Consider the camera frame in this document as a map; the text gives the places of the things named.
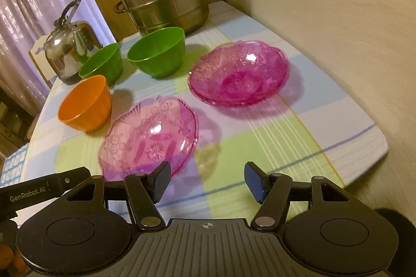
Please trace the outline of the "person's left hand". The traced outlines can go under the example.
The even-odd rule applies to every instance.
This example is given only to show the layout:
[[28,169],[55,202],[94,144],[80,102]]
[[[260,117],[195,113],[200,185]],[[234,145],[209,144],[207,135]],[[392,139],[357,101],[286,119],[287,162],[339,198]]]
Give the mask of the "person's left hand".
[[20,253],[4,244],[0,245],[0,271],[1,276],[9,277],[23,277],[28,274],[28,268]]

